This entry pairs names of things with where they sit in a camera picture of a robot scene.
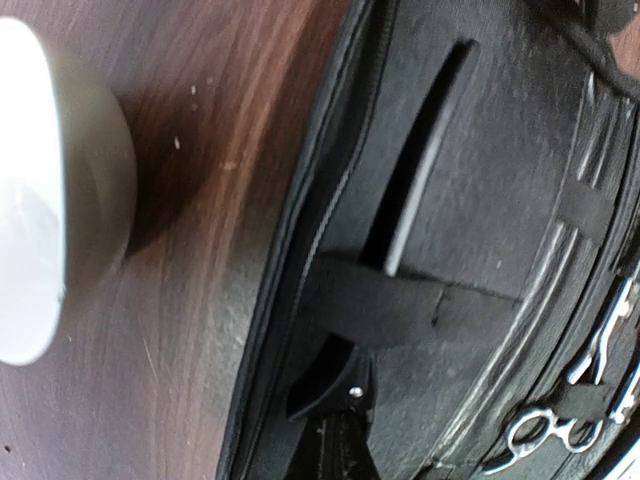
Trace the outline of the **black hair clip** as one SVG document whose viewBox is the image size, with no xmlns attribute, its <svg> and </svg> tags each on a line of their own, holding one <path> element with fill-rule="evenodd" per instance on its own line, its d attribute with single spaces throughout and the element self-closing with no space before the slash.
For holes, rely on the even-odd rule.
<svg viewBox="0 0 640 480">
<path fill-rule="evenodd" d="M 475 40 L 455 44 L 416 116 L 359 259 L 317 257 L 298 320 L 328 336 L 286 401 L 306 425 L 288 479 L 376 479 L 367 431 L 377 390 L 374 353 L 422 340 L 443 283 L 398 271 L 447 129 L 480 57 Z"/>
</svg>

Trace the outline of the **black zip tool case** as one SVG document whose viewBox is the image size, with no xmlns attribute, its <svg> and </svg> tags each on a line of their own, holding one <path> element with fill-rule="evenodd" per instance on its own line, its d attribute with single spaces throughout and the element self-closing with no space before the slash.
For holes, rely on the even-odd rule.
<svg viewBox="0 0 640 480">
<path fill-rule="evenodd" d="M 611 338 L 599 439 L 548 438 L 490 476 L 515 414 L 564 378 L 618 279 L 639 282 L 639 82 L 609 39 L 635 1 L 354 1 L 316 99 L 253 313 L 217 467 L 288 479 L 286 401 L 328 334 L 297 318 L 314 260 L 359 259 L 453 46 L 480 57 L 399 275 L 445 291 L 426 336 L 374 353 L 376 479 L 602 479 L 639 428 L 639 297 Z"/>
</svg>

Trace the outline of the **silver thinning scissors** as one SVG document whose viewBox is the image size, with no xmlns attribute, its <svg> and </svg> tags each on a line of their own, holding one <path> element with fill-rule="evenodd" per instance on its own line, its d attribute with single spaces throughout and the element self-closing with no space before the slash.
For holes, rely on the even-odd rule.
<svg viewBox="0 0 640 480">
<path fill-rule="evenodd" d="M 485 476 L 501 473 L 532 455 L 550 437 L 571 454 L 588 451 L 599 439 L 615 389 L 603 382 L 616 329 L 627 320 L 639 297 L 639 282 L 618 279 L 586 345 L 564 378 L 540 403 L 521 408 L 506 427 L 505 452 L 482 467 Z"/>
</svg>

